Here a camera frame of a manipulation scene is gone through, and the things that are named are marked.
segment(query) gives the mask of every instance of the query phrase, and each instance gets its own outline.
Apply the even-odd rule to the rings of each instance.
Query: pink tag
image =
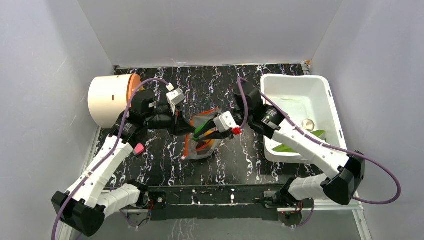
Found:
[[[140,155],[144,151],[145,151],[145,146],[143,146],[143,144],[141,143],[137,144],[137,146],[135,146],[134,148],[134,152],[136,156]]]

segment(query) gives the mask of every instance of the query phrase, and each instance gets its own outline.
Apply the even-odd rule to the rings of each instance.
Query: green vegetable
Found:
[[[320,139],[323,139],[326,136],[326,131],[316,130],[316,131],[311,132],[311,134],[315,135],[316,137],[318,137]],[[275,151],[275,152],[278,152],[278,153],[296,153],[295,150],[291,149],[289,146],[284,145],[284,144],[276,146],[272,150]]]

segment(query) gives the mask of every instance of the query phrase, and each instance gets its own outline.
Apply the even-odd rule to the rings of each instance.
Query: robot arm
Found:
[[[323,174],[306,178],[292,177],[272,198],[264,197],[267,207],[293,206],[304,199],[331,199],[340,205],[348,205],[364,178],[365,160],[356,156],[323,147],[325,143],[313,134],[299,133],[275,107],[263,103],[260,92],[250,83],[242,83],[248,105],[248,124],[258,134],[287,145],[319,167]],[[244,118],[244,103],[240,92],[235,92],[238,109],[227,111],[195,130],[194,140],[232,138],[239,134]],[[217,131],[203,136],[210,127]],[[309,138],[322,144],[316,144]]]
[[[109,136],[97,156],[90,163],[81,177],[71,185],[65,193],[57,191],[51,199],[56,213],[64,204],[68,196],[75,191],[84,178],[88,180],[73,195],[66,205],[60,220],[83,233],[85,236],[95,234],[103,224],[105,218],[128,205],[146,206],[148,187],[134,180],[128,181],[122,187],[102,194],[107,182],[118,166],[131,154],[138,155],[144,147],[140,143],[148,129],[167,129],[171,136],[181,136],[194,132],[180,110],[179,103],[184,100],[183,92],[176,89],[167,93],[168,104],[157,106],[155,95],[148,91],[136,93],[129,115],[126,116],[122,134],[118,139],[118,131],[122,122],[123,113],[112,127]],[[92,169],[111,151],[117,142],[116,150],[95,171]]]

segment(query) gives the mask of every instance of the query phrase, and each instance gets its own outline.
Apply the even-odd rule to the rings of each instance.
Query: red tip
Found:
[[[134,152],[136,156],[140,155],[144,151],[145,151],[145,146],[143,146],[143,144],[139,143],[137,144],[137,146],[135,146]]]
[[[240,130],[240,128],[239,128],[239,127],[235,127],[235,128],[233,128],[231,131],[232,131],[232,133],[233,133],[234,135],[239,135],[239,134],[241,134],[241,133],[242,133],[242,130]]]

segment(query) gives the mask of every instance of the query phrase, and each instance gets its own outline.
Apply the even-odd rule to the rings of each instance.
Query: white wall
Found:
[[[391,169],[402,196],[365,204],[374,239],[423,239],[424,2],[345,0],[315,56],[311,73],[328,79],[349,148]],[[368,163],[359,194],[385,200],[393,181]]]
[[[0,1],[0,239],[49,239],[82,171],[91,80],[113,66],[77,0]]]
[[[310,60],[342,0],[78,0],[113,65]]]

